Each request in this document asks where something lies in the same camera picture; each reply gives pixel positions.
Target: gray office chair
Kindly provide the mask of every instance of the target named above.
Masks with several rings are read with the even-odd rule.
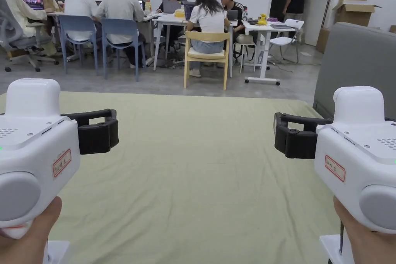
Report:
[[[33,47],[40,48],[41,44],[51,42],[50,36],[41,36],[40,31],[41,28],[44,26],[45,25],[43,23],[29,24],[28,27],[32,27],[36,30],[36,36],[23,36],[23,30],[17,20],[14,18],[6,0],[0,0],[0,45],[6,51],[15,51],[17,49],[29,50]],[[37,62],[51,61],[55,65],[59,64],[59,62],[55,59],[35,56],[34,54],[28,53],[25,55],[10,58],[10,63],[6,64],[4,70],[10,72],[10,66],[16,61],[21,60],[22,58],[28,58],[29,63],[34,67],[37,72],[40,71],[40,68],[37,67]]]

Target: blue jeans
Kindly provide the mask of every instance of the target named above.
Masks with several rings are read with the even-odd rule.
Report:
[[[224,48],[224,42],[219,43],[204,43],[201,40],[191,40],[191,46],[199,53],[203,54],[215,54],[220,53]],[[190,62],[191,69],[199,69],[200,62]]]

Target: gray sofa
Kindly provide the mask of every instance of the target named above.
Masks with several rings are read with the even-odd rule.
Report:
[[[334,91],[359,85],[379,89],[385,116],[396,119],[396,34],[337,23],[323,56],[313,108],[324,118],[332,118]]]

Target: red label sticker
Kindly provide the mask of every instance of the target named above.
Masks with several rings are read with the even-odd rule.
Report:
[[[332,172],[340,181],[345,182],[345,168],[326,155],[324,165]]]
[[[72,152],[68,149],[56,162],[52,165],[53,177],[56,178],[72,161]]]

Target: gray floor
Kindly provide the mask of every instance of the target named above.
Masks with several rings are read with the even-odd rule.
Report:
[[[203,67],[202,78],[191,78],[187,89],[183,88],[183,69],[153,68],[141,70],[140,81],[135,82],[133,69],[124,65],[120,71],[109,69],[109,78],[95,76],[93,57],[83,62],[83,67],[77,61],[68,63],[68,75],[65,75],[63,63],[54,66],[43,63],[41,72],[35,72],[30,64],[14,65],[11,72],[0,68],[0,94],[5,93],[8,85],[19,78],[51,78],[58,81],[62,90],[75,92],[109,92],[109,93],[138,93],[138,94],[166,94],[166,95],[196,95],[196,96],[229,96],[229,97],[258,97],[299,99],[313,103],[317,75],[322,54],[314,47],[300,47],[300,64],[284,62],[279,66],[271,66],[266,77],[278,78],[281,85],[254,83],[246,84],[245,76],[259,77],[259,69],[253,73],[252,67],[246,67],[239,73],[239,65],[234,67],[234,77],[228,80],[227,90],[222,90],[222,69]],[[274,47],[270,53],[279,57],[279,48]],[[285,56],[295,60],[295,48],[290,48]],[[5,62],[5,54],[0,53],[1,61]]]

